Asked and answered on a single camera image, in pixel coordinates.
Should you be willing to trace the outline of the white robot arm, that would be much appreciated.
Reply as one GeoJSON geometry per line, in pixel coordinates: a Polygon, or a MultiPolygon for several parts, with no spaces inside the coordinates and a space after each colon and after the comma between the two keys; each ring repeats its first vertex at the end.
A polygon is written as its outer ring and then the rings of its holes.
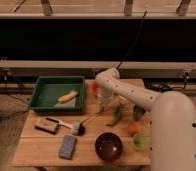
{"type": "Polygon", "coordinates": [[[99,73],[100,99],[116,93],[151,115],[151,171],[196,171],[196,107],[177,91],[156,92],[119,80],[116,68],[99,73]]]}

